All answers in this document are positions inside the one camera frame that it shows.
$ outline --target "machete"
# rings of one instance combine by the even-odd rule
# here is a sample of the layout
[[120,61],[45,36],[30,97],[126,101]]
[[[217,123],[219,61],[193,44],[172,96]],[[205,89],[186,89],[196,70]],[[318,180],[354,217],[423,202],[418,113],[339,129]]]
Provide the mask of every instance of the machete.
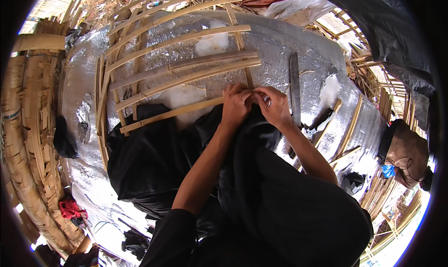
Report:
[[291,83],[291,104],[293,109],[293,120],[297,126],[301,127],[300,121],[300,81],[299,62],[297,52],[289,58],[289,82]]

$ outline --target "bamboo slat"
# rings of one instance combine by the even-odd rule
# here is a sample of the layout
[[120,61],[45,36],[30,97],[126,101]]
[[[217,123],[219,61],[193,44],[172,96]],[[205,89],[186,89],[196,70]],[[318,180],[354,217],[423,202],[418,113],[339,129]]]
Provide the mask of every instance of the bamboo slat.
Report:
[[245,67],[249,67],[249,66],[259,66],[261,65],[261,61],[258,58],[255,59],[249,59],[246,61],[239,61],[239,62],[235,62],[235,63],[229,63],[229,64],[225,64],[225,65],[221,65],[221,66],[217,66],[211,69],[206,69],[197,73],[193,73],[193,74],[189,74],[183,77],[180,77],[176,80],[171,80],[167,83],[164,83],[162,85],[159,85],[157,87],[154,87],[152,89],[149,89],[147,91],[141,92],[133,97],[130,97],[128,99],[126,99],[125,101],[115,105],[115,111],[120,111],[138,101],[141,101],[149,96],[152,96],[156,93],[165,91],[167,89],[170,89],[172,87],[175,87],[177,85],[181,85],[181,84],[185,84],[185,83],[189,83],[195,80],[200,80],[206,77],[210,77],[213,75],[217,75],[217,74],[221,74],[221,73],[225,73],[225,72],[229,72],[232,70],[236,70],[236,69],[243,69]]
[[151,69],[140,74],[134,74],[132,77],[121,80],[116,83],[112,83],[109,85],[109,90],[112,91],[114,89],[119,89],[120,87],[145,80],[148,78],[152,78],[154,76],[169,73],[176,69],[182,69],[189,66],[205,64],[209,62],[216,62],[221,60],[233,59],[233,58],[243,58],[243,57],[257,57],[257,50],[244,50],[244,51],[235,51],[235,52],[225,52],[214,55],[207,55],[202,57],[191,58],[183,61],[174,62],[159,68]]

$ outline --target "man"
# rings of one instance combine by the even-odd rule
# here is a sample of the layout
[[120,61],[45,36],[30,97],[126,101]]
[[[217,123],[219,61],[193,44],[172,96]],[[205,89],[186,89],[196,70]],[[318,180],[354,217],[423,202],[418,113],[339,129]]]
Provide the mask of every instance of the man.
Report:
[[[183,179],[171,211],[157,222],[140,266],[353,266],[373,235],[370,216],[338,187],[333,169],[294,124],[287,96],[272,87],[251,91],[241,83],[228,85],[223,96],[221,123]],[[303,193],[302,197],[285,198],[284,202],[274,205],[275,209],[290,211],[291,219],[297,222],[288,224],[290,218],[276,219],[283,214],[270,215],[266,208],[272,207],[263,204],[254,208],[255,213],[263,214],[262,217],[266,215],[268,219],[271,217],[267,226],[272,225],[273,229],[264,231],[262,239],[239,232],[211,236],[196,246],[195,216],[216,185],[232,137],[251,112],[253,97],[266,120],[286,136],[307,173],[300,174],[273,152],[260,152],[254,162],[264,179],[269,180],[269,175],[285,177],[285,191]],[[282,194],[275,194],[277,200]],[[266,202],[272,200],[266,194],[260,198]],[[354,236],[348,231],[350,226],[345,226],[350,220],[353,221]],[[297,245],[300,248],[288,251]]]

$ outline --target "black tarp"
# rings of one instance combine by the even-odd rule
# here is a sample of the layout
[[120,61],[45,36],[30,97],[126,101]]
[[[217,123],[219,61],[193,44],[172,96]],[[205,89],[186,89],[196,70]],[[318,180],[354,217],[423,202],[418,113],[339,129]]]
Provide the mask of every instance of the black tarp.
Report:
[[415,91],[416,118],[426,130],[429,99],[435,88],[426,39],[402,0],[328,0],[342,8],[365,35],[374,61]]

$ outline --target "dry grass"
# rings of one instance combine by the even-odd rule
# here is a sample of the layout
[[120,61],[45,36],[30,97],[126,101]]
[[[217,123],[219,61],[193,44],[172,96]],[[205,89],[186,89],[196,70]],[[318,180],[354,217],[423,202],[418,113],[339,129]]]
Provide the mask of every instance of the dry grass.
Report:
[[376,96],[376,102],[378,102],[381,85],[372,71],[369,68],[357,68],[356,64],[348,59],[345,59],[345,65],[347,66],[347,75],[349,79],[352,80],[362,94],[371,101],[373,100],[373,97]]

